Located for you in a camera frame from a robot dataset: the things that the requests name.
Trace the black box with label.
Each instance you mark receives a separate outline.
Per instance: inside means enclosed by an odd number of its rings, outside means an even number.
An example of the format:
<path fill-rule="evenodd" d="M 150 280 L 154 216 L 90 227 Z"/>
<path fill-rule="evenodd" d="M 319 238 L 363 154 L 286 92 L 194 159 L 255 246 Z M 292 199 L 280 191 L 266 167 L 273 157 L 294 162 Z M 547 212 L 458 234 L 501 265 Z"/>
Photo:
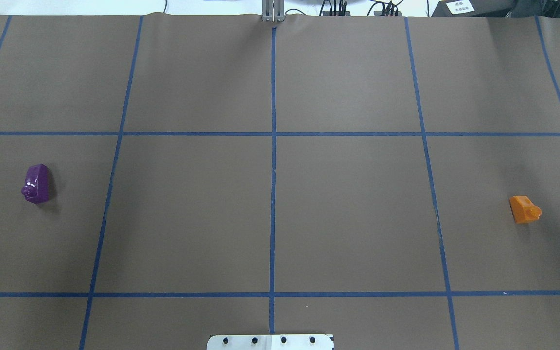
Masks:
<path fill-rule="evenodd" d="M 443 0 L 431 17 L 505 17 L 515 4 L 515 0 Z"/>

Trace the brown table mat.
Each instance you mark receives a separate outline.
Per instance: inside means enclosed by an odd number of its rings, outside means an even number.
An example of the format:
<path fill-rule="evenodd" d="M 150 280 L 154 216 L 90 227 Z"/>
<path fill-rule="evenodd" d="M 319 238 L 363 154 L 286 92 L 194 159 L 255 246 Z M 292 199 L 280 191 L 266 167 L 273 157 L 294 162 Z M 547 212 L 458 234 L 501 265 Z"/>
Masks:
<path fill-rule="evenodd" d="M 0 350 L 266 333 L 560 350 L 560 18 L 0 15 Z"/>

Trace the black power strip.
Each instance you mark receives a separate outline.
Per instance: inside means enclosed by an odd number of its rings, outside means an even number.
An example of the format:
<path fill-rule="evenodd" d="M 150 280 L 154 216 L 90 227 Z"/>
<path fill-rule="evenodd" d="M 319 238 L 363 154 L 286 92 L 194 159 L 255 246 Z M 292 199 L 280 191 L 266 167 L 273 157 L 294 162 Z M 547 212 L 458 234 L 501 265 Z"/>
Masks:
<path fill-rule="evenodd" d="M 349 16 L 346 0 L 323 0 L 321 3 L 319 16 Z"/>

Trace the orange trapezoid block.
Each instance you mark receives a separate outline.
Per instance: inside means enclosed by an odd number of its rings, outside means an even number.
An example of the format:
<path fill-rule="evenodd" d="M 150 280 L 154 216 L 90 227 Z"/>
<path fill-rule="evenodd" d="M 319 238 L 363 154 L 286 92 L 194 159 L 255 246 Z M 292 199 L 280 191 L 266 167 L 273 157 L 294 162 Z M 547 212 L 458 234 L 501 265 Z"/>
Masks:
<path fill-rule="evenodd" d="M 509 204 L 516 224 L 535 222 L 542 216 L 542 209 L 524 195 L 512 196 Z"/>

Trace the white metal mounting plate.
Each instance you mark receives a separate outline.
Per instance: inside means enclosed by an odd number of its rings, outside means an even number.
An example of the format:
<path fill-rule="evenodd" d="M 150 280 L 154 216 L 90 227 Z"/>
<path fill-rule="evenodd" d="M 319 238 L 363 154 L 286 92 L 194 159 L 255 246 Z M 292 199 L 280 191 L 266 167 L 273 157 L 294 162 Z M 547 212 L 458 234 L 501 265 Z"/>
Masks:
<path fill-rule="evenodd" d="M 333 350 L 335 341 L 328 334 L 216 335 L 209 338 L 207 350 Z"/>

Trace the purple trapezoid block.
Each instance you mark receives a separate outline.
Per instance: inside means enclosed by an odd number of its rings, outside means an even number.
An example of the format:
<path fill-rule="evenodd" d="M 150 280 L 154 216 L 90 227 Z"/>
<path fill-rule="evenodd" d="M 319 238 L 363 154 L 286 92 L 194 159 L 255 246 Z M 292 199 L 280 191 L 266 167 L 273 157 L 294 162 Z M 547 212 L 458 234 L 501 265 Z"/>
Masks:
<path fill-rule="evenodd" d="M 49 169 L 47 166 L 36 164 L 27 169 L 21 193 L 25 201 L 33 204 L 49 201 Z"/>

